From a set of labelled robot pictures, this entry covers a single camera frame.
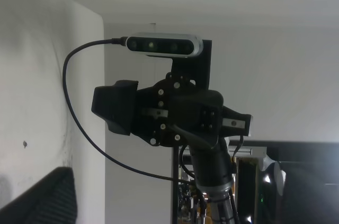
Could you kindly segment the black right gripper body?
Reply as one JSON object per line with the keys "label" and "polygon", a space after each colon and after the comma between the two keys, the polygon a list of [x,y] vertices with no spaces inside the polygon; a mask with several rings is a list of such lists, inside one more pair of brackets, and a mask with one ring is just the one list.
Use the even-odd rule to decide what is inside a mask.
{"label": "black right gripper body", "polygon": [[166,77],[136,92],[133,134],[157,145],[213,148],[218,141],[223,96],[188,80]]}

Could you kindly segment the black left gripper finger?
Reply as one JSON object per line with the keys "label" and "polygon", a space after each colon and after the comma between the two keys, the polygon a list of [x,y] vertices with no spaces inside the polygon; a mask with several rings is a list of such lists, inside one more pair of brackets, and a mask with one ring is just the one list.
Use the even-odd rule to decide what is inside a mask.
{"label": "black left gripper finger", "polygon": [[76,223],[73,169],[57,167],[1,208],[1,223]]}
{"label": "black left gripper finger", "polygon": [[228,107],[222,109],[221,136],[233,137],[251,135],[251,123],[253,116],[250,114],[238,113]]}
{"label": "black left gripper finger", "polygon": [[119,135],[131,134],[138,82],[119,80],[94,89],[91,111],[103,119],[108,129]]}

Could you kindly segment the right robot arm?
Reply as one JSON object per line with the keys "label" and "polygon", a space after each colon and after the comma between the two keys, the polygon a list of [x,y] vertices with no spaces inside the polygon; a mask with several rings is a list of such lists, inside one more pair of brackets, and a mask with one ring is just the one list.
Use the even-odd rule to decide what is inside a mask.
{"label": "right robot arm", "polygon": [[133,80],[97,87],[92,112],[115,134],[135,135],[151,146],[187,146],[195,185],[209,198],[213,222],[236,222],[230,197],[236,167],[225,138],[247,137],[251,115],[225,107],[219,92],[173,74],[144,89]]}

